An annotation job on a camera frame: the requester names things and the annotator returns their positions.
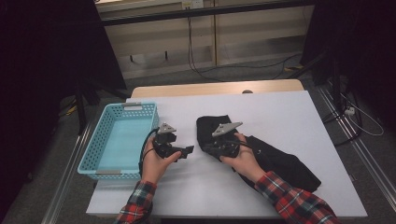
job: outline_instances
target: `electrical outlet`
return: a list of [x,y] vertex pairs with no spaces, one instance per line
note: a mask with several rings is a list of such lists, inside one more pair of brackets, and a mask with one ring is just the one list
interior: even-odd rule
[[346,112],[345,112],[345,114],[346,115],[354,115],[355,114],[355,108],[354,107],[348,107],[347,109],[346,109]]
[[181,2],[181,9],[191,9],[192,8],[192,1],[182,1]]
[[192,0],[192,8],[203,8],[204,0]]

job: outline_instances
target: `plastic basket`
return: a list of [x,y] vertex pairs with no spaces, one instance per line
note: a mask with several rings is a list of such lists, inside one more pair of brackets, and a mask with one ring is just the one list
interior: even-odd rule
[[111,104],[98,121],[78,166],[92,179],[136,179],[148,133],[158,127],[155,103]]

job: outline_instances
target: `red plaid shirt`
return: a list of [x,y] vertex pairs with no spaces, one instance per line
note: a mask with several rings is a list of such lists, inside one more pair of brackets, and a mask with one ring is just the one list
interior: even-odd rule
[[[155,184],[139,181],[114,223],[137,223],[146,219],[156,188]],[[255,188],[288,223],[341,223],[325,201],[305,190],[293,188],[274,172],[264,175]]]

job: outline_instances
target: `black cloth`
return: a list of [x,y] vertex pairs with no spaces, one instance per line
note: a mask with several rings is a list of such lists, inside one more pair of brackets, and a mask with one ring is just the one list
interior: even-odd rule
[[[212,133],[220,124],[230,122],[228,116],[198,118],[196,121],[197,140],[201,149],[216,141],[212,137]],[[237,130],[233,130],[226,134],[231,138],[236,132]],[[320,186],[320,180],[296,156],[285,153],[254,136],[247,137],[247,144],[253,149],[258,164],[265,172],[274,171],[295,188],[309,192],[314,192]],[[255,183],[243,175],[240,176],[249,186],[254,188]]]

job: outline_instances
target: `gray carpet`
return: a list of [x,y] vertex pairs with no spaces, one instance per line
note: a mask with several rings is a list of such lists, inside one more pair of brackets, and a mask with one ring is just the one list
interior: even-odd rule
[[[281,61],[272,60],[265,62],[241,63],[239,67],[219,68],[204,72],[202,75],[219,79],[222,81],[245,81],[245,80],[265,80],[277,77],[282,71],[283,64],[267,68],[251,68],[242,66],[264,66]],[[299,62],[299,57],[294,57],[286,62],[286,66],[294,66]],[[289,73],[282,73],[278,78],[287,77]],[[322,97],[318,93],[318,87],[314,86],[311,76],[305,75],[300,78],[304,88],[309,91],[312,100],[322,117],[331,111],[325,105]],[[139,86],[173,85],[186,83],[206,83],[216,82],[199,76],[192,71],[177,72],[173,74],[162,74],[155,77],[140,77],[126,80],[128,90],[131,94],[134,88]],[[106,92],[98,92],[101,96],[101,104],[86,105],[88,119],[98,120],[104,106],[109,103],[122,102]],[[370,115],[373,115],[370,106],[364,100],[358,99],[361,108]],[[70,98],[64,99],[63,104],[70,102]],[[363,117],[363,124],[367,130],[377,132],[377,127],[366,117]],[[325,125],[330,138],[334,143],[346,140],[336,121]],[[62,116],[59,119],[56,131],[52,140],[42,155],[40,162],[33,171],[33,181],[23,186],[18,198],[12,204],[3,223],[41,223],[50,205],[50,200],[63,175],[64,167],[72,153],[72,149],[78,139],[78,115]],[[389,179],[396,183],[396,133],[385,130],[382,136],[371,136],[363,133],[360,139],[369,148],[378,164],[382,167]],[[343,220],[343,223],[396,223],[396,213],[389,205],[387,199],[382,194],[365,165],[359,158],[355,149],[350,144],[345,144],[336,148],[346,170],[356,177],[353,182],[363,205],[368,213],[368,217],[360,219]],[[73,175],[72,182],[67,192],[66,198],[56,223],[111,223],[112,219],[92,217],[85,214],[89,201],[93,193],[95,181],[85,175]],[[264,220],[163,220],[163,223],[266,223]]]

